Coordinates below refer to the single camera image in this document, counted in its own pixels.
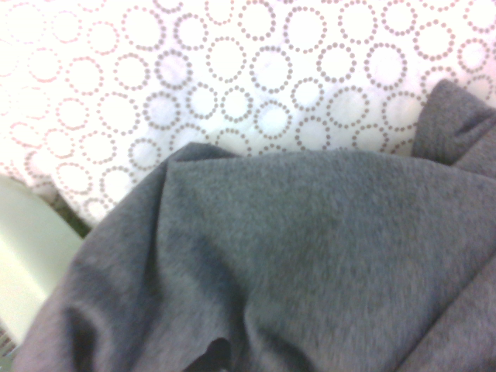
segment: bedsheet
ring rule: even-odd
[[[97,224],[195,141],[409,155],[434,84],[496,105],[496,2],[0,2],[0,173]]]

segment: gray cloth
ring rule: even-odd
[[[186,146],[91,232],[15,370],[496,370],[495,124],[442,81],[415,158]]]

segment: wrinkled fabric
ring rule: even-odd
[[[441,81],[411,158],[186,146],[91,232],[15,370],[496,370],[495,124]]]

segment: gray fabric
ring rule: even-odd
[[[495,119],[442,81],[417,158],[185,147],[91,232],[15,370],[216,370],[222,339],[234,371],[496,370]]]

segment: circle pattern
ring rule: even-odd
[[[322,59],[326,55],[326,53],[330,50],[333,49],[341,49],[345,50],[351,59],[351,67],[349,69],[349,72],[345,74],[344,76],[339,76],[339,77],[330,77],[323,69],[322,69]],[[340,83],[343,83],[345,79],[349,80],[351,78],[351,74],[355,72],[355,66],[357,65],[357,62],[355,61],[355,54],[352,53],[351,48],[348,46],[345,46],[343,43],[339,44],[338,43],[333,43],[332,45],[328,45],[325,49],[322,49],[319,56],[317,57],[317,72],[320,72],[320,76],[325,78],[325,81],[327,82],[332,82],[336,83],[339,81]]]
[[[171,122],[169,122],[169,124],[167,125],[161,125],[160,123],[156,123],[151,120],[150,112],[149,112],[150,103],[157,98],[165,98],[167,100],[170,100],[174,105],[174,108],[176,109],[174,119]],[[146,97],[146,101],[145,103],[143,103],[143,117],[148,122],[148,125],[150,127],[159,130],[169,130],[172,126],[175,126],[177,123],[179,123],[179,120],[181,119],[181,104],[177,101],[177,98],[171,95],[170,93],[165,93],[163,91],[152,93],[151,95]]]
[[[487,82],[487,85],[488,85],[488,90],[487,90],[487,95],[482,98],[482,99],[485,99],[485,100],[489,100],[491,99],[491,94],[493,93],[494,91],[494,81],[492,79],[491,76],[489,75],[486,75],[486,74],[481,74],[481,75],[477,75],[477,76],[474,76],[472,77],[464,86],[463,86],[463,89],[469,89],[470,86],[475,83],[476,81],[479,81],[479,80],[485,80]]]
[[[136,154],[135,154],[136,147],[140,144],[146,144],[147,146],[151,146],[156,150],[155,161],[149,166],[143,166],[142,164],[140,164],[140,162],[136,158]],[[139,138],[139,139],[135,140],[133,143],[131,143],[131,146],[128,149],[128,157],[129,157],[129,162],[135,168],[137,168],[141,171],[144,171],[144,170],[148,171],[150,169],[154,169],[157,165],[160,164],[160,159],[162,157],[162,149],[158,146],[158,144],[155,141],[153,141],[150,138]]]
[[[206,89],[214,96],[214,106],[212,107],[212,110],[206,115],[198,114],[191,108],[191,96],[198,90],[198,88]],[[217,103],[218,101],[217,92],[214,91],[214,88],[210,88],[207,84],[203,84],[200,82],[198,83],[198,87],[193,87],[187,94],[188,96],[186,97],[186,109],[189,109],[189,113],[192,114],[196,119],[205,119],[205,120],[210,119],[212,115],[215,114],[215,111],[217,111],[217,108],[219,107],[219,104]]]
[[[364,109],[363,109],[363,112],[360,113],[360,116],[358,119],[352,121],[349,124],[348,123],[343,124],[343,123],[339,122],[335,117],[333,117],[334,114],[332,111],[332,104],[335,103],[335,100],[340,95],[343,95],[343,94],[347,93],[348,91],[353,91],[353,92],[360,94],[360,97],[363,100]],[[337,126],[338,128],[348,129],[350,126],[356,126],[356,125],[360,124],[362,122],[362,120],[365,119],[365,117],[367,116],[367,114],[370,111],[367,106],[370,106],[370,100],[368,99],[367,95],[365,93],[363,93],[363,89],[357,88],[355,85],[352,85],[351,87],[340,88],[336,93],[334,93],[332,98],[329,99],[329,104],[326,106],[326,108],[328,110],[326,115],[329,118],[329,121],[332,124],[334,124],[335,126]]]
[[[69,123],[63,121],[60,118],[60,108],[64,106],[64,103],[66,102],[76,102],[78,105],[80,105],[84,109],[84,117],[85,119],[83,120],[82,124],[78,126],[72,126]],[[61,102],[59,102],[58,106],[55,108],[55,116],[57,116],[57,121],[66,129],[69,130],[78,130],[82,129],[88,124],[88,117],[89,117],[89,108],[84,106],[84,103],[79,99],[79,98],[64,98]]]
[[[451,77],[452,81],[456,84],[458,83],[458,78],[456,77],[456,72],[451,68],[451,67],[444,67],[444,66],[432,66],[430,70],[427,70],[421,77],[420,77],[420,87],[422,88],[422,94],[425,95],[427,98],[430,97],[430,94],[427,92],[427,86],[426,86],[426,81],[429,78],[429,76],[433,73],[436,72],[446,72],[449,74]]]
[[[415,93],[412,93],[410,91],[399,91],[399,92],[395,92],[395,93],[392,93],[391,95],[387,96],[386,97],[386,101],[382,104],[383,108],[381,110],[382,112],[382,119],[384,120],[384,125],[389,129],[389,130],[394,130],[395,132],[404,132],[406,129],[412,129],[414,126],[417,126],[417,123],[413,123],[413,124],[409,124],[407,125],[406,127],[393,127],[392,122],[389,122],[388,120],[388,116],[387,116],[387,109],[388,109],[388,103],[393,99],[393,98],[396,98],[396,97],[406,97],[406,98],[414,98],[416,99],[418,102],[421,102],[422,101],[422,97],[420,97],[419,95],[416,95]]]
[[[465,48],[467,48],[469,45],[471,44],[480,44],[483,48],[484,48],[484,52],[485,52],[485,56],[484,56],[484,59],[482,60],[482,63],[479,65],[479,67],[476,67],[476,68],[469,68],[464,62],[463,62],[463,50]],[[474,74],[480,70],[482,70],[484,68],[484,66],[486,65],[487,63],[487,59],[489,58],[489,53],[490,53],[490,50],[489,50],[489,46],[487,45],[487,43],[485,41],[483,41],[482,39],[478,39],[476,37],[474,37],[473,39],[467,39],[467,41],[465,41],[465,43],[463,43],[460,48],[458,49],[458,54],[457,54],[457,58],[458,58],[458,64],[460,65],[460,67],[462,67],[466,72],[470,72],[471,74]]]
[[[211,54],[212,54],[213,48],[215,47],[215,43],[220,43],[221,41],[230,41],[232,43],[235,43],[235,45],[237,47],[239,47],[239,50],[241,51],[241,53],[243,55],[243,62],[241,63],[241,66],[239,67],[238,72],[236,72],[236,74],[233,77],[230,77],[227,79],[225,79],[222,76],[218,76],[217,73],[214,72],[214,70],[212,68],[212,63],[210,62]],[[246,66],[246,53],[244,52],[244,48],[242,46],[240,46],[239,41],[236,41],[233,37],[228,37],[228,36],[216,37],[215,42],[211,43],[210,47],[208,48],[208,54],[207,54],[206,58],[207,58],[206,64],[208,66],[208,72],[212,74],[214,79],[219,79],[219,81],[224,81],[225,83],[232,83],[233,81],[235,81],[241,75],[241,72],[244,70],[244,68]]]
[[[319,89],[319,98],[318,98],[317,102],[313,106],[310,106],[310,107],[304,107],[303,105],[298,104],[297,99],[296,99],[296,91],[298,90],[300,85],[305,84],[305,83],[316,84],[317,88]],[[291,90],[290,97],[291,97],[291,101],[293,102],[295,109],[298,109],[300,111],[305,110],[306,112],[315,111],[315,108],[320,106],[320,102],[322,102],[324,100],[324,85],[322,83],[319,83],[318,79],[315,79],[313,77],[305,77],[302,80],[298,80],[298,82],[294,85],[293,89]]]
[[[32,65],[35,64],[36,62],[40,62],[39,60],[36,60],[36,54],[39,53],[39,52],[48,52],[48,53],[51,53],[53,54],[53,56],[55,58],[58,57],[58,53],[55,53],[53,51],[53,49],[47,49],[45,47],[42,47],[42,48],[37,48],[36,50],[34,50],[32,53],[31,53],[31,57],[29,59],[29,64],[28,64],[28,67],[29,67],[29,74],[34,78],[36,79],[36,81],[38,81],[39,83],[51,83],[52,81],[55,81],[55,79],[57,79],[57,75],[60,74],[60,72],[62,71],[62,61],[60,59],[57,59],[57,65],[54,67],[55,68],[55,71],[53,72],[54,76],[52,77],[47,77],[47,78],[42,78],[42,77],[39,77],[37,76],[37,73],[33,72],[33,67]]]
[[[477,22],[472,22],[471,20],[469,20],[470,10],[474,6],[474,4],[475,1],[471,0],[468,2],[469,6],[465,8],[465,14],[463,15],[463,19],[468,19],[467,25],[471,27],[472,30],[475,31],[476,33],[490,33],[491,31],[494,31],[494,29],[496,28],[496,16],[494,17],[492,24],[486,28],[478,27]]]
[[[296,144],[300,147],[301,151],[307,150],[305,144],[303,143],[303,139],[301,137],[301,129],[305,124],[308,124],[309,122],[317,122],[318,124],[322,125],[325,130],[325,143],[322,145],[322,150],[327,150],[331,146],[331,135],[330,135],[330,128],[327,125],[327,121],[322,120],[320,116],[310,116],[307,118],[304,118],[298,123],[298,127],[296,128],[296,136],[294,136],[294,140],[296,141]]]
[[[255,76],[255,63],[257,62],[257,59],[260,57],[261,53],[265,52],[275,52],[279,53],[282,57],[284,57],[284,60],[288,64],[288,74],[286,75],[286,80],[281,84],[278,88],[268,88],[265,85],[261,85],[257,77]],[[281,50],[280,47],[275,47],[275,46],[262,46],[256,53],[255,57],[252,58],[252,64],[250,65],[250,76],[251,76],[251,81],[254,83],[256,88],[260,88],[262,91],[268,91],[269,93],[279,93],[280,91],[283,91],[287,85],[289,85],[289,80],[291,80],[291,74],[293,73],[293,64],[291,63],[291,58],[288,56],[288,54],[284,51]]]
[[[393,84],[383,84],[379,81],[376,81],[376,79],[370,72],[370,59],[378,48],[390,48],[392,50],[395,50],[401,58],[401,64],[403,65],[403,67],[401,68],[400,77]],[[365,65],[363,70],[367,72],[367,79],[369,79],[370,83],[378,88],[383,88],[385,91],[397,88],[399,84],[403,82],[403,79],[406,76],[406,71],[408,70],[405,54],[401,51],[400,48],[390,43],[375,43],[374,46],[369,49],[369,52],[367,53],[367,59],[363,62],[363,64]]]
[[[260,124],[259,124],[259,117],[260,117],[260,113],[262,112],[262,110],[264,108],[266,108],[268,105],[274,105],[276,107],[279,107],[281,108],[284,113],[288,116],[288,119],[287,119],[287,122],[286,122],[286,126],[277,134],[271,136],[271,135],[268,135],[267,133],[265,133],[263,131],[263,129],[260,127]],[[276,138],[281,138],[290,128],[291,126],[291,120],[293,119],[293,116],[290,115],[290,110],[288,109],[288,107],[286,105],[283,105],[282,103],[278,102],[278,101],[275,101],[273,99],[269,100],[269,101],[265,101],[262,105],[260,105],[259,108],[257,108],[257,110],[255,111],[255,115],[253,117],[253,124],[255,124],[255,129],[258,130],[258,133],[262,134],[264,138],[268,138],[269,140],[272,140],[272,139],[276,139]]]
[[[198,45],[189,46],[184,44],[183,40],[179,37],[179,29],[181,28],[182,22],[190,18],[197,19],[202,24],[201,27],[203,27],[204,31],[203,31],[203,38],[201,40],[203,41],[203,43],[207,42],[208,31],[205,21],[203,20],[203,18],[200,18],[198,14],[191,14],[191,13],[184,14],[183,16],[177,19],[176,23],[174,24],[174,38],[176,39],[177,43],[181,46],[182,49],[186,49],[186,50],[203,49],[204,48],[203,44],[200,44],[199,46]]]
[[[406,7],[408,7],[410,13],[412,14],[412,21],[410,22],[410,26],[405,31],[404,30],[399,31],[399,30],[393,29],[392,27],[390,27],[388,25],[388,21],[386,20],[386,16],[387,16],[388,10],[390,9],[390,7],[393,4],[404,4]],[[384,28],[387,31],[389,31],[389,33],[392,33],[395,36],[404,36],[404,35],[408,35],[409,33],[411,33],[412,31],[415,30],[415,24],[417,23],[416,19],[419,17],[419,15],[415,11],[415,9],[412,8],[412,5],[408,1],[405,2],[405,0],[394,0],[392,2],[387,2],[387,6],[385,6],[383,8],[383,12],[381,13],[381,17],[382,17],[382,24],[384,25]]]
[[[87,60],[89,62],[91,62],[95,67],[96,69],[98,70],[98,73],[99,73],[99,82],[98,82],[98,87],[97,88],[94,88],[92,90],[89,90],[89,91],[80,91],[80,89],[76,88],[74,86],[74,83],[71,82],[71,79],[69,78],[69,74],[71,73],[71,67],[73,67],[75,64],[77,64],[78,62],[81,62],[83,60]],[[73,58],[72,62],[69,63],[69,69],[65,71],[66,74],[67,74],[67,77],[65,79],[65,81],[67,83],[69,83],[69,86],[74,90],[75,93],[81,93],[82,95],[93,95],[94,93],[98,93],[100,91],[100,88],[103,86],[103,69],[102,67],[96,63],[96,61],[91,58],[91,57],[79,57],[79,58]]]
[[[133,58],[133,59],[136,59],[138,60],[144,67],[144,72],[145,72],[145,78],[143,79],[143,81],[141,82],[141,84],[138,84],[136,86],[129,86],[127,84],[124,84],[122,81],[119,80],[118,77],[114,77],[114,80],[117,81],[119,83],[119,86],[123,87],[124,89],[126,90],[132,90],[132,91],[135,91],[136,89],[143,89],[144,87],[146,87],[148,85],[148,80],[150,79],[150,69],[148,68],[148,63],[142,58],[140,57],[138,54],[136,53],[127,53],[127,54],[124,54],[123,56],[117,58],[117,61],[115,62],[115,70],[113,71],[114,74],[117,74],[118,72],[118,67],[120,65],[120,63],[123,61],[123,60],[127,60],[129,58]]]
[[[213,19],[212,16],[210,15],[210,11],[208,9],[208,1],[205,2],[205,14],[207,15],[207,18],[210,20],[210,22],[216,24],[217,26],[222,26],[222,25],[225,25],[226,23],[231,22],[231,18],[233,17],[232,12],[234,11],[234,0],[231,0],[230,10],[231,10],[231,12],[229,14],[228,19],[224,19],[223,21],[217,21],[217,20]]]
[[[108,27],[110,27],[115,35],[115,42],[114,42],[114,46],[109,49],[109,50],[96,50],[95,47],[93,45],[91,45],[91,41],[90,41],[90,38],[91,38],[91,33],[93,32],[93,27],[95,26],[98,26],[98,25],[106,25]],[[114,53],[115,50],[117,49],[117,44],[119,44],[119,32],[117,31],[117,29],[114,27],[114,25],[112,25],[110,22],[106,22],[106,21],[98,21],[98,22],[93,22],[93,27],[90,27],[88,29],[88,33],[87,33],[87,37],[88,37],[88,44],[90,46],[90,48],[97,54],[100,54],[101,56],[106,56],[107,54],[110,54],[110,53]]]
[[[126,11],[127,13],[124,13],[122,15],[122,31],[124,33],[126,33],[126,20],[129,18],[129,14],[132,12],[132,11],[139,11],[140,10],[140,7],[138,5],[135,5],[132,9],[131,8],[128,8]],[[139,45],[139,44],[135,44],[134,41],[132,41],[129,37],[129,34],[126,33],[124,35],[124,38],[126,40],[129,40],[129,45],[134,45],[136,47],[137,50],[146,50],[146,51],[149,51],[151,52],[152,50],[159,50],[160,47],[164,44],[164,41],[165,41],[165,26],[164,26],[164,21],[162,20],[162,18],[152,9],[147,9],[147,8],[141,8],[141,11],[142,12],[148,12],[149,14],[151,14],[155,20],[157,21],[158,25],[159,25],[159,28],[160,28],[160,36],[159,36],[159,39],[158,41],[154,44],[154,45]]]
[[[246,111],[244,112],[244,114],[238,116],[237,118],[234,118],[234,117],[232,117],[230,115],[227,115],[226,114],[226,107],[225,107],[226,98],[228,97],[228,95],[230,93],[233,93],[234,91],[239,91],[241,93],[244,93],[244,97],[248,101],[248,105],[247,105]],[[221,114],[224,115],[224,119],[225,120],[229,120],[230,122],[241,122],[244,119],[248,119],[248,117],[251,115],[251,110],[253,108],[253,98],[251,97],[250,93],[245,92],[245,88],[240,88],[237,85],[234,88],[229,88],[229,90],[224,93],[224,96],[221,99],[220,108],[221,108],[221,111],[220,112],[221,112]]]
[[[98,106],[98,109],[96,110],[96,113],[97,114],[99,114],[99,115],[102,114],[103,103],[109,97],[120,97],[120,98],[123,98],[123,101],[124,102],[127,101],[129,103],[129,106],[128,107],[132,107],[134,111],[137,111],[137,109],[138,109],[138,105],[136,105],[136,102],[135,102],[134,99],[129,99],[128,100],[128,95],[124,95],[123,93],[119,93],[119,92],[113,91],[112,93],[105,93],[105,95],[100,98],[100,102],[97,103],[97,106]],[[138,112],[135,113],[136,119],[134,120],[133,127],[131,129],[128,129],[127,131],[121,130],[120,131],[121,136],[125,136],[127,134],[133,134],[133,132],[138,129],[138,124],[140,124],[140,119],[139,119],[140,116],[141,115]],[[100,121],[102,122],[102,125],[105,128],[107,128],[108,130],[113,131],[114,133],[119,133],[119,129],[117,129],[116,127],[114,127],[111,124],[109,124],[109,122],[108,122],[108,120],[106,118],[104,118],[103,116],[100,116],[99,119],[100,119]]]
[[[168,82],[164,79],[164,77],[162,76],[162,74],[160,72],[160,66],[162,65],[162,62],[164,61],[164,58],[169,57],[169,56],[176,56],[178,58],[181,58],[186,63],[186,68],[187,68],[186,75],[187,75],[187,77],[183,81],[181,81],[180,84],[171,84],[170,82]],[[176,91],[176,90],[184,88],[191,81],[191,76],[193,75],[192,64],[191,64],[191,62],[189,62],[188,56],[183,55],[183,53],[181,53],[180,51],[174,50],[174,49],[166,50],[162,54],[159,54],[158,61],[155,62],[155,75],[157,76],[157,79],[160,81],[160,83],[164,87]]]
[[[272,7],[270,6],[270,4],[268,2],[265,2],[264,0],[248,0],[246,2],[246,5],[243,5],[242,7],[242,10],[245,12],[246,9],[247,9],[247,6],[250,6],[250,5],[256,5],[256,4],[261,4],[263,6],[265,6],[265,8],[267,8],[267,11],[269,12],[270,14],[270,17],[272,18],[272,20],[270,21],[270,31],[267,31],[264,35],[251,35],[250,33],[248,33],[246,31],[246,28],[243,27],[243,22],[242,22],[242,19],[243,19],[243,14],[240,13],[238,15],[238,18],[239,18],[239,21],[238,21],[238,27],[241,29],[241,32],[245,34],[246,38],[249,39],[251,38],[253,41],[264,41],[265,38],[269,38],[270,35],[272,35],[273,32],[275,32],[275,26],[276,26],[276,21],[275,21],[275,18],[276,18],[276,13],[274,13],[274,10],[272,9]]]
[[[85,146],[85,142],[95,138],[95,137],[101,137],[103,141],[107,142],[110,145],[111,153],[107,157],[100,158],[96,160],[88,151],[95,150],[98,155],[101,155],[101,149],[95,149],[93,146]],[[106,133],[106,132],[99,132],[98,130],[94,130],[91,133],[85,134],[79,139],[79,148],[81,149],[81,155],[86,158],[86,161],[89,163],[92,163],[94,165],[102,165],[105,163],[109,163],[112,161],[116,156],[117,156],[117,146],[115,145],[115,140],[112,138],[112,134]]]
[[[352,0],[351,2],[347,2],[346,4],[344,4],[344,6],[339,10],[341,13],[344,13],[350,6],[353,6],[353,5],[356,6],[356,5],[360,5],[360,4],[366,6],[370,10],[370,14],[373,17],[372,21],[373,21],[374,25],[372,26],[372,30],[370,31],[370,36],[368,36],[368,38],[366,38],[364,40],[355,40],[353,38],[350,38],[351,43],[356,43],[358,45],[360,45],[362,43],[362,41],[365,44],[368,44],[370,41],[373,41],[374,35],[377,33],[377,28],[379,27],[379,25],[377,24],[377,18],[375,17],[374,7],[372,5],[367,5],[366,0]],[[338,26],[343,27],[343,16],[342,15],[338,16]],[[348,34],[346,34],[346,29],[342,28],[340,31],[341,31],[344,39],[349,38]]]
[[[321,46],[323,43],[324,43],[324,39],[326,37],[326,33],[327,33],[327,22],[325,21],[324,19],[324,16],[320,14],[320,11],[319,10],[315,10],[314,8],[308,8],[306,6],[304,7],[301,7],[301,6],[295,6],[289,13],[288,13],[288,17],[286,17],[286,23],[284,24],[284,33],[283,33],[283,36],[284,36],[284,42],[286,44],[289,44],[289,49],[292,50],[294,48],[294,50],[296,52],[299,52],[300,51],[300,48],[298,47],[294,47],[293,44],[291,44],[290,40],[289,40],[289,34],[288,34],[288,30],[289,30],[289,24],[291,22],[291,18],[293,17],[293,15],[296,13],[296,12],[312,12],[312,13],[315,13],[316,16],[318,16],[319,20],[322,22],[322,34],[320,36],[320,39],[317,41],[317,44],[313,46],[313,48],[308,48],[308,49],[304,49],[302,52],[303,53],[311,53],[313,52],[314,50],[317,50],[319,48],[319,46]]]
[[[423,31],[427,27],[432,27],[432,26],[437,26],[437,25],[439,25],[441,28],[445,29],[445,31],[448,33],[448,35],[450,37],[450,41],[448,42],[448,48],[444,52],[436,54],[435,56],[429,56],[427,53],[423,53],[420,50],[420,45],[419,45],[420,31]],[[413,47],[413,49],[417,52],[417,54],[420,57],[422,57],[424,60],[429,59],[430,61],[434,61],[434,60],[440,60],[441,58],[444,58],[444,57],[448,57],[448,54],[453,52],[453,45],[455,44],[454,40],[456,37],[453,34],[453,31],[450,28],[446,28],[446,27],[447,27],[447,25],[444,22],[439,23],[438,19],[434,19],[432,22],[427,22],[425,25],[421,25],[418,28],[419,31],[415,31],[415,37],[413,38],[413,43],[415,44],[415,46]]]

